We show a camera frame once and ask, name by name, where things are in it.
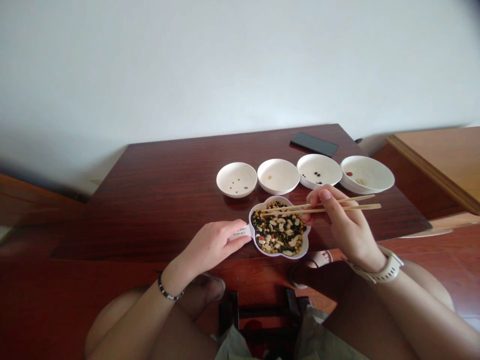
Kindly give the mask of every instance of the wooden cabinet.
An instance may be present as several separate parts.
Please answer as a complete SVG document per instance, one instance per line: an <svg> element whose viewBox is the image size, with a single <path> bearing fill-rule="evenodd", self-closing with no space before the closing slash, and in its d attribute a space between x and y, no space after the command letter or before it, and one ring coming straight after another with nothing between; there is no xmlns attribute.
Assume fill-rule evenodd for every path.
<svg viewBox="0 0 480 360"><path fill-rule="evenodd" d="M78 219L85 204L0 174L0 225L17 227Z"/></svg>
<svg viewBox="0 0 480 360"><path fill-rule="evenodd" d="M395 185L433 230L480 220L480 127L405 132L387 137L372 157L395 175Z"/></svg>

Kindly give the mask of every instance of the wrist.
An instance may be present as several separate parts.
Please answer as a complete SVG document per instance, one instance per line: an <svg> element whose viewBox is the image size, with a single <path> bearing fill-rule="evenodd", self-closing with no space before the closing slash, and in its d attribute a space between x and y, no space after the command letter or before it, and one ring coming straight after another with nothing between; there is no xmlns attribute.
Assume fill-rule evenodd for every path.
<svg viewBox="0 0 480 360"><path fill-rule="evenodd" d="M180 294L195 278L179 257L173 259L161 274L161 284L172 296Z"/></svg>
<svg viewBox="0 0 480 360"><path fill-rule="evenodd" d="M388 258L376 246L375 249L361 257L349 259L352 263L367 273L380 273L387 265Z"/></svg>

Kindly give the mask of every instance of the white watch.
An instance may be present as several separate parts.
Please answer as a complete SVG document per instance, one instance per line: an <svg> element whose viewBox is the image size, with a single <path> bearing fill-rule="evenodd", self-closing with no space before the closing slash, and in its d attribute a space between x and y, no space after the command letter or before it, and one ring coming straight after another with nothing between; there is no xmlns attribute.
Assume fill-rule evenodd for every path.
<svg viewBox="0 0 480 360"><path fill-rule="evenodd" d="M358 275L360 275L365 280L369 280L376 283L388 283L391 282L393 279L397 277L400 271L400 267L404 265L404 262L399 259L397 255L394 254L393 251L390 251L383 246L378 246L380 251L388 258L385 268L378 272L366 272L362 268L355 265L350 260L342 257L343 261L345 261L348 265L350 265L351 269Z"/></svg>

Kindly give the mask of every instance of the person's left hand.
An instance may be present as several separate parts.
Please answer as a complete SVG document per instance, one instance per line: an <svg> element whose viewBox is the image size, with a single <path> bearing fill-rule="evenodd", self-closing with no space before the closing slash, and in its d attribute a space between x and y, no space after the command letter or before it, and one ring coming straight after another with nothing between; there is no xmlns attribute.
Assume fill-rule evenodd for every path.
<svg viewBox="0 0 480 360"><path fill-rule="evenodd" d="M205 224L178 258L196 277L214 268L252 240L250 236L242 236L227 243L234 232L245 226L247 223L241 219Z"/></svg>

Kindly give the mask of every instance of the red tiled floor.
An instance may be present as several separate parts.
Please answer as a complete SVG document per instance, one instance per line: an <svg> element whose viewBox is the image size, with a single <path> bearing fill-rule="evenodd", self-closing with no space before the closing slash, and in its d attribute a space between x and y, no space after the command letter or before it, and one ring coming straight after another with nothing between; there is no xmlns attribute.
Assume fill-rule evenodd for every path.
<svg viewBox="0 0 480 360"><path fill-rule="evenodd" d="M49 260L68 224L23 228L0 246L0 354L4 359L81 359L85 335L97 313L120 293L153 282L163 263L118 263ZM442 236L395 239L382 243L402 258L435 275L450 291L458 313L480 331L479 228ZM340 252L334 250L334 259ZM285 274L291 263L272 259L226 262L212 272L239 291L241 306L277 305L284 301ZM335 303L311 289L314 305L330 312ZM199 319L215 331L212 304Z"/></svg>

